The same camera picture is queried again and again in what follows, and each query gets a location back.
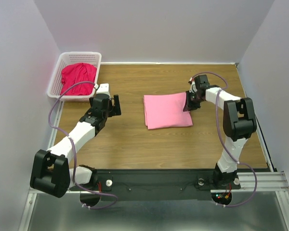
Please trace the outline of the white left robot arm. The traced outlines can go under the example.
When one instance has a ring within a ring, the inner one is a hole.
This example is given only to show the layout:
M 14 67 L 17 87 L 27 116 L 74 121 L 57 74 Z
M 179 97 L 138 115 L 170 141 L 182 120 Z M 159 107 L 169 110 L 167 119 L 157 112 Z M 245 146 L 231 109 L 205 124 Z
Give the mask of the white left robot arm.
M 68 189 L 80 185 L 91 190 L 100 187 L 95 168 L 81 165 L 69 168 L 77 161 L 77 152 L 104 127 L 108 118 L 121 115 L 119 96 L 98 93 L 90 98 L 90 108 L 70 133 L 48 150 L 35 154 L 30 187 L 57 198 Z

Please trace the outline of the light pink t shirt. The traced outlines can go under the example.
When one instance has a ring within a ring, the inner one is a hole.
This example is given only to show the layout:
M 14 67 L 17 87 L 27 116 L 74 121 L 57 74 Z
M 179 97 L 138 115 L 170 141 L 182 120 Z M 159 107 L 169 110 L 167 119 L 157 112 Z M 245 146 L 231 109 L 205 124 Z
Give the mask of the light pink t shirt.
M 190 127 L 191 115 L 183 111 L 186 93 L 144 95 L 145 125 L 149 130 Z

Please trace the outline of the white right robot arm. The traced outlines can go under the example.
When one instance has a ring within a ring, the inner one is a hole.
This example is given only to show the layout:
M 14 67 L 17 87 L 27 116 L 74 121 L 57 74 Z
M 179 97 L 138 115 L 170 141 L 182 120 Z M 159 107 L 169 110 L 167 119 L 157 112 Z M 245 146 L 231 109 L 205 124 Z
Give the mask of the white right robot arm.
M 212 175 L 213 185 L 222 188 L 238 181 L 237 166 L 242 149 L 257 129 L 256 116 L 251 98 L 234 96 L 217 85 L 209 83 L 207 73 L 202 72 L 188 81 L 183 111 L 200 108 L 204 101 L 215 105 L 216 127 L 223 151 Z

